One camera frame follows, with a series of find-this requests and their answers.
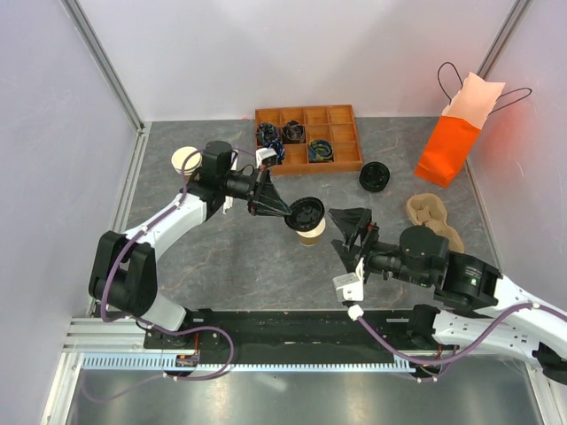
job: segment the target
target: gray marble surface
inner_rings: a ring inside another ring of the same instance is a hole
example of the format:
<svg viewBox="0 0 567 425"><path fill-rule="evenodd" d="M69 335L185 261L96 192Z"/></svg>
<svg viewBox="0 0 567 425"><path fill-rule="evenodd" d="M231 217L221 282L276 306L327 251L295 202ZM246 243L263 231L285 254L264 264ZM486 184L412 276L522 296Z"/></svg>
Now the gray marble surface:
<svg viewBox="0 0 567 425"><path fill-rule="evenodd" d="M380 238L397 243L411 223L405 203L411 196L436 193L446 203L448 224L455 227L466 252L493 262L470 177L462 171L448 189L414 176L422 148L436 118L357 119L364 162L379 160L392 178L383 192L371 194L358 184L357 173L275 177L289 204L299 197L319 197L325 207L371 208ZM132 227L151 217L175 196L181 177L171 166L172 153L185 145L202 147L224 140L252 151L254 125L248 120L157 122L136 186L128 219ZM239 165L252 162L241 157ZM340 233L327 219L327 229L315 246L305 247L284 221L252 217L244 201L235 200L227 215L212 219L183 236L159 260L159 287L191 309L330 309L340 308L332 278L344 269L330 245ZM432 303L431 290L371 276L365 289L367 307L410 308Z"/></svg>

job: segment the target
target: gray floor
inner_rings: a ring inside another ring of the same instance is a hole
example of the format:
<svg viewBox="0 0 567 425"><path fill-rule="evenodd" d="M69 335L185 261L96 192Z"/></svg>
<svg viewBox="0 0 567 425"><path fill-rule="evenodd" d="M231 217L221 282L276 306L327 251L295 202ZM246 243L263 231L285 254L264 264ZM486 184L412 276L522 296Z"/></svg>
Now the gray floor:
<svg viewBox="0 0 567 425"><path fill-rule="evenodd" d="M386 242L397 242L409 226L406 200L426 191L446 201L449 224L467 252L491 261L492 254L470 178L462 172L449 189L417 179L413 169L436 120L358 119L364 161L380 160L392 172L386 190L369 194L357 173L275 178L288 202L320 197L327 208L367 206ZM169 162L184 145L221 139L253 149L250 121L155 123L145 152L129 226L152 216L180 187ZM189 308L340 308L331 279L344 273L330 246L339 232L330 224L323 240L303 247L282 220L255 218L242 201L191 230L159 261L159 286ZM366 305L408 308L431 302L431 293L372 277ZM147 373L88 372L85 388L108 397L139 383ZM384 374L229 374L211 382L149 383L111 403L91 404L76 395L71 424L284 425L316 424L541 424L525 368L490 359L466 359L441 382L418 385Z"/></svg>
<svg viewBox="0 0 567 425"><path fill-rule="evenodd" d="M386 189L368 193L359 186L357 173L276 177L283 199L291 203L299 197L315 196L326 208L371 208L381 228L381 240L397 243L401 231L411 225L404 209L408 198L433 192L446 202L448 223L461 234L466 251L492 262L466 172L461 172L448 189L413 175L436 119L366 118L357 123L363 160L379 160L391 170ZM154 123L128 226L151 217L179 190L180 176L170 162L176 149L224 140L253 151L253 131L253 122L246 120ZM335 238L340 238L340 233L328 220L321 242L304 247L283 220L252 217L244 201L236 200L227 215L218 212L166 252L159 261L159 286L167 296L189 308L340 308L331 282L344 273L330 245ZM409 308L431 302L429 290L384 282L376 276L370 278L365 291L364 305L374 308Z"/></svg>

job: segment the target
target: orange paper bag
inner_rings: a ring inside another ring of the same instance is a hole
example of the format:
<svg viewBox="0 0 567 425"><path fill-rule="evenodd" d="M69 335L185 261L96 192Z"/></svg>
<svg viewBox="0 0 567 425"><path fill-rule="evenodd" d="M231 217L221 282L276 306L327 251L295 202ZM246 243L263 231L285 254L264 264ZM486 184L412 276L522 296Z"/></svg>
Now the orange paper bag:
<svg viewBox="0 0 567 425"><path fill-rule="evenodd" d="M462 89L443 110L423 150L416 175L446 188L461 171L470 148L504 89L469 73Z"/></svg>

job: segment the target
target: paper bag handle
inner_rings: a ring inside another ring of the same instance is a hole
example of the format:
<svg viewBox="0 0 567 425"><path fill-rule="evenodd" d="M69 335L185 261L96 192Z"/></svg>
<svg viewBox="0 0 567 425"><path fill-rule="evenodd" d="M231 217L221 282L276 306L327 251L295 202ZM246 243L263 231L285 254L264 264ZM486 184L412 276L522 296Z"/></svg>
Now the paper bag handle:
<svg viewBox="0 0 567 425"><path fill-rule="evenodd" d="M441 66L437 70L437 81L439 83L439 86L441 87L441 90L443 90L443 93L445 93L445 96L447 96L447 99L449 99L449 104L451 104L451 101L453 100L453 98L449 96L449 94L447 93L447 91L443 87L443 83L441 83L441 69L443 69L443 66L445 66L445 65L449 65L453 68L454 73L456 74L457 78L459 79L459 82L461 83L461 89L462 89L462 78L461 78L461 75L459 74L459 71L457 71L457 67L454 65L453 62L443 62L443 64L441 64ZM514 90L509 91L508 93L504 93L502 95L499 95L498 98L496 99L496 101L498 102L503 97L506 97L507 95L511 95L512 93L517 93L520 90L528 90L528 93L526 95L522 96L522 97L519 97L515 101L510 102L509 104L505 104L505 105L501 106L500 108L496 108L496 109L492 110L488 115L490 115L491 113L495 113L496 111L500 111L504 108L507 108L511 104L516 104L520 100L526 99L533 92L533 90L530 89L529 87L522 87L521 89L514 89Z"/></svg>

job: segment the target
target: black lid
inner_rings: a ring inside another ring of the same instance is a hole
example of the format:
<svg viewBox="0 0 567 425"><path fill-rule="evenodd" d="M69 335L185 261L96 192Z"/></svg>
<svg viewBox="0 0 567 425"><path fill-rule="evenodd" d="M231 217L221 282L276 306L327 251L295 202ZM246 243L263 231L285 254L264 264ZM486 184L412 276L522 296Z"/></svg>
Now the black lid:
<svg viewBox="0 0 567 425"><path fill-rule="evenodd" d="M302 197L290 205L291 215L284 218L288 228L296 232L313 230L325 215L325 207L316 197Z"/></svg>
<svg viewBox="0 0 567 425"><path fill-rule="evenodd" d="M368 192L379 192L390 181L390 170L381 162L369 162L362 168L358 181Z"/></svg>

